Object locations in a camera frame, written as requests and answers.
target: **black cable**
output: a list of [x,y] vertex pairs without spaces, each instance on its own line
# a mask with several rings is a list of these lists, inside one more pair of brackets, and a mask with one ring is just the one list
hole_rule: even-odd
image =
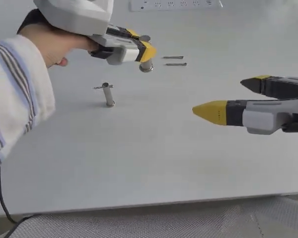
[[16,222],[10,215],[8,209],[6,208],[5,206],[5,203],[4,203],[4,200],[3,200],[3,195],[2,195],[2,185],[1,185],[1,169],[0,169],[0,203],[1,203],[1,206],[2,206],[2,209],[4,210],[4,213],[7,217],[7,219],[14,224],[14,226],[12,227],[12,229],[4,236],[4,238],[8,238],[10,237],[13,232],[15,232],[15,230],[18,228],[18,226],[25,222],[26,220],[32,218],[32,217],[35,217],[35,216],[39,216],[40,214],[38,215],[33,215],[33,216],[30,216],[30,217],[24,217],[22,218],[20,221]]
[[4,213],[6,215],[6,217],[8,218],[8,220],[12,223],[12,224],[17,224],[17,222],[11,217],[8,209],[5,206],[4,200],[3,200],[3,195],[2,195],[2,186],[1,186],[1,169],[0,169],[0,203],[1,203],[1,207],[4,210]]
[[35,216],[38,216],[38,215],[33,215],[33,216],[30,216],[30,217],[24,217],[22,218],[20,221],[18,221],[13,227],[12,229],[4,236],[4,238],[9,238],[13,232],[15,232],[15,230],[19,227],[19,225],[21,225],[21,223],[25,222],[26,220],[29,220],[30,218],[32,217],[35,217]]

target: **striped shirt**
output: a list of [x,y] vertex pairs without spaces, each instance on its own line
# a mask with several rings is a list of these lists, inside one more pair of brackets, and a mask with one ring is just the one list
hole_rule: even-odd
[[0,41],[0,166],[17,140],[54,110],[52,84],[39,50],[19,35]]

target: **metal pin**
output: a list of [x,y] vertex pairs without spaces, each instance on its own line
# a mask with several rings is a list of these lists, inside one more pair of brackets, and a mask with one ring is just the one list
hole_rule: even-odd
[[[139,40],[140,40],[140,41],[144,41],[144,42],[151,43],[151,38],[150,38],[150,36],[147,36],[147,35],[140,36],[140,37],[139,37]],[[141,72],[144,72],[144,73],[148,73],[148,72],[152,71],[152,70],[153,70],[152,60],[149,59],[149,60],[146,61],[146,62],[142,62],[142,63],[139,65],[139,69],[141,70]]]
[[187,63],[166,63],[166,66],[187,66]]
[[182,60],[184,56],[164,56],[163,59],[180,59]]
[[113,85],[109,85],[109,83],[103,83],[101,87],[95,87],[94,89],[103,89],[105,98],[106,98],[106,105],[109,108],[112,108],[115,106],[115,101],[113,100],[113,95],[111,94],[111,88],[113,88]]

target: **power strip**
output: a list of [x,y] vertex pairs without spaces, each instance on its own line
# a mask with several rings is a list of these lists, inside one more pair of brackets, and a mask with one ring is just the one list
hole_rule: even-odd
[[175,11],[223,7],[221,0],[130,0],[130,11]]

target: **white table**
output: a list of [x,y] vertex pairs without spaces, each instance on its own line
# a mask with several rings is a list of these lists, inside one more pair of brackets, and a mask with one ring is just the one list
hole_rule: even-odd
[[[30,0],[13,2],[0,1],[0,37],[12,35],[32,7]],[[264,99],[239,84],[244,78],[298,76],[298,0],[277,2],[223,0],[220,10],[130,13],[127,0],[117,0],[112,23],[151,36],[154,71],[109,66],[85,52],[74,52],[68,68],[53,68],[57,112],[3,163],[9,211],[298,193],[298,134],[251,135],[191,111],[212,100]],[[165,55],[184,55],[188,66],[163,66],[171,62]],[[92,90],[105,81],[114,85],[111,109],[102,91]]]

